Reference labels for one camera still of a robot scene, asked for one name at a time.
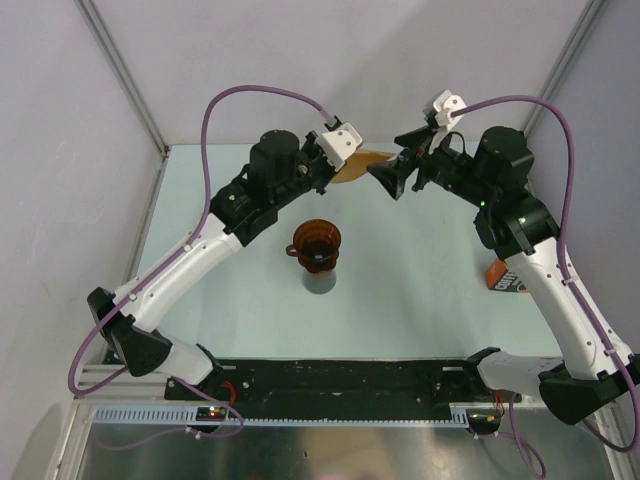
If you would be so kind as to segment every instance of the white wall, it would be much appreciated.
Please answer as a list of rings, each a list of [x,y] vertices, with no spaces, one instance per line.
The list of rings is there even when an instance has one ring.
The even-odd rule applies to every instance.
[[[569,250],[609,323],[640,353],[640,3],[610,2],[554,99],[572,127],[576,174]],[[545,115],[531,136],[532,182],[559,218],[566,146]]]
[[[0,478],[41,478],[159,157],[74,2],[0,3]]]
[[[422,106],[444,88],[468,102],[537,94],[586,0],[96,0],[160,129],[197,143],[209,100],[238,84],[305,93],[368,142],[422,125]],[[465,118],[521,127],[529,107]],[[273,128],[321,128],[293,100],[225,100],[210,143],[254,143]]]

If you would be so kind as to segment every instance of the white plastic bracket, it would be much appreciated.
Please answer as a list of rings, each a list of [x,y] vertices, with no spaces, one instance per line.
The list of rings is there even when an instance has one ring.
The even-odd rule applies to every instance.
[[[613,362],[611,354],[605,354],[598,332],[573,292],[563,282],[557,267],[560,264],[557,247],[556,239],[548,238],[535,245],[534,253],[530,255],[524,252],[517,253],[507,258],[505,262],[509,266],[509,271],[517,275],[518,279],[527,286],[527,290],[538,305],[558,342],[565,367],[571,378],[598,380],[603,371],[613,375],[618,371],[618,366]],[[573,263],[568,254],[565,260],[567,266]],[[573,267],[569,269],[573,284],[585,298],[600,326],[607,332],[609,340],[617,349],[621,360],[627,365],[629,355],[632,354],[631,349],[604,318],[580,280],[580,275],[573,270]],[[515,389],[513,385],[499,388],[526,393]]]
[[[327,155],[328,162],[339,172],[347,159],[362,146],[362,137],[350,123],[343,123],[333,132],[318,135],[316,143]]]
[[[453,130],[453,127],[456,126],[460,119],[464,117],[464,115],[452,117],[451,114],[466,107],[467,105],[464,103],[464,100],[462,100],[462,97],[452,94],[450,90],[445,90],[431,105],[427,105],[424,108],[423,112],[425,116],[428,116],[433,110],[436,111],[436,122],[438,122],[438,126],[440,127],[431,140],[429,155],[440,146],[442,140]]]
[[[569,278],[562,279],[562,284],[563,285],[569,285],[570,283],[574,283],[577,280],[579,280],[577,275],[571,275]]]

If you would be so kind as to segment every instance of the light blue table surface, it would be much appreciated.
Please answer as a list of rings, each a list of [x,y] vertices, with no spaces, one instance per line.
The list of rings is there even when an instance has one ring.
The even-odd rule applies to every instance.
[[[214,192],[248,162],[250,147],[209,147]],[[204,203],[199,149],[171,151],[140,271],[197,222]],[[466,357],[488,346],[559,355],[530,295],[487,289],[484,271],[494,254],[477,238],[475,209],[436,185],[413,193],[413,181],[398,202],[368,175],[330,185],[324,196],[302,196],[188,291],[162,328],[219,357]],[[337,283],[325,295],[307,291],[303,269],[285,255],[295,229],[312,218],[342,233]]]

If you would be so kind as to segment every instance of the black joint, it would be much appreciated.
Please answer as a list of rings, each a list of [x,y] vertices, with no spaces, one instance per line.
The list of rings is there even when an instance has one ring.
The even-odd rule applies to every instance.
[[[89,309],[96,324],[114,307],[114,294],[104,288],[96,288],[87,297]],[[133,377],[141,377],[156,370],[169,356],[172,343],[160,332],[145,332],[134,326],[135,318],[116,313],[102,329],[109,346],[118,353]]]
[[[469,382],[473,384],[476,390],[489,393],[489,389],[482,381],[482,377],[480,376],[480,372],[478,371],[478,365],[480,365],[480,362],[487,358],[489,355],[492,355],[499,351],[500,349],[497,347],[487,347],[483,350],[480,350],[478,353],[471,355],[464,361],[462,368],[467,374]]]
[[[640,360],[632,356],[627,371],[634,385],[640,383]],[[628,391],[622,372],[598,374],[598,380],[571,378],[564,364],[538,375],[540,396],[553,415],[575,425]]]
[[[310,132],[300,148],[296,135],[272,130],[251,147],[249,164],[211,199],[209,211],[243,246],[278,221],[278,211],[299,196],[324,188],[336,171]]]
[[[418,177],[416,178],[416,183],[413,184],[411,190],[414,192],[419,192],[424,190],[424,187],[429,183],[431,179],[429,178],[429,174],[424,167],[418,168]]]
[[[493,409],[474,408],[466,409],[466,417],[469,422],[469,433],[478,435],[490,435],[500,428],[500,416]]]
[[[330,132],[334,132],[342,126],[342,121],[336,115],[334,115],[333,118],[336,119],[336,122],[333,125],[330,126],[328,123],[324,124],[326,129]]]
[[[482,134],[475,154],[475,176],[502,190],[524,188],[533,166],[533,153],[522,133],[508,127],[492,127]]]
[[[407,178],[416,168],[415,152],[405,149],[395,160],[368,165],[367,172],[380,182],[391,198],[398,200],[404,194]]]
[[[203,353],[207,356],[207,358],[211,361],[211,365],[213,365],[213,369],[214,370],[218,370],[218,371],[222,371],[223,370],[222,365],[220,364],[218,359],[216,357],[214,357],[209,350],[207,350],[205,347],[203,347],[199,343],[196,343],[196,347],[198,347],[200,350],[202,350]]]

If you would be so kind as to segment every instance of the metal frame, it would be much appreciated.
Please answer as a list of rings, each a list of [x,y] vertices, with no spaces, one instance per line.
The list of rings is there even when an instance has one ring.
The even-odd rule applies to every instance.
[[[131,101],[131,104],[142,122],[145,130],[149,134],[151,141],[154,143],[162,159],[168,155],[169,148],[164,141],[160,129],[158,128],[147,104],[145,103],[136,82],[133,80],[129,69],[127,68],[118,47],[116,46],[107,26],[100,16],[100,12],[93,0],[75,0],[80,13],[84,17],[89,30],[93,34],[100,49],[104,53],[107,63],[111,66],[113,74],[118,79],[122,91]]]
[[[103,51],[107,62],[111,66],[124,94],[130,100],[136,115],[142,122],[147,134],[160,154],[160,166],[154,178],[141,220],[136,244],[127,265],[124,279],[126,281],[135,274],[139,266],[143,246],[148,235],[151,218],[162,185],[170,147],[164,141],[94,1],[75,0],[75,2],[94,35],[96,42]],[[575,63],[586,40],[589,38],[608,4],[609,0],[590,0],[588,2],[547,78],[540,92],[540,97],[547,100],[553,99],[553,96]],[[523,124],[523,130],[526,136],[531,135],[532,131],[536,128],[542,113],[543,109],[541,107],[536,106],[532,108]],[[98,382],[117,368],[120,367],[87,365],[83,370],[81,378],[82,384],[88,386]],[[101,409],[109,408],[108,406],[117,406],[117,408],[126,409],[145,405],[147,410],[166,410],[167,408],[172,409],[178,407],[184,409],[195,405],[202,405],[202,402],[168,402],[164,400],[166,381],[167,377],[163,374],[154,373],[143,378],[134,378],[128,374],[123,374],[98,393],[74,400],[63,430],[64,434],[60,438],[46,478],[55,480],[72,480],[77,478],[89,431],[94,423],[96,412],[100,412]],[[455,412],[471,406],[480,408],[490,407],[489,404],[451,404],[452,411]],[[523,403],[517,405],[516,408],[544,408],[544,404],[541,402]],[[595,417],[604,435],[611,438],[614,442],[622,442],[619,430],[622,416],[617,404],[612,405],[610,408],[601,409],[595,414]],[[635,474],[637,472],[633,464],[633,459],[630,456],[617,454],[609,449],[606,449],[606,452],[616,479],[636,478]]]
[[[197,405],[99,405],[93,416],[96,424],[133,425],[198,425],[219,426],[221,420],[196,420]],[[224,419],[224,425],[239,425],[236,419]],[[451,407],[451,420],[288,420],[245,418],[247,427],[403,427],[403,428],[467,428],[464,407]]]
[[[589,0],[538,94],[540,98],[553,100],[609,3],[610,0]],[[545,111],[540,105],[531,109],[522,126],[525,137],[529,138]]]

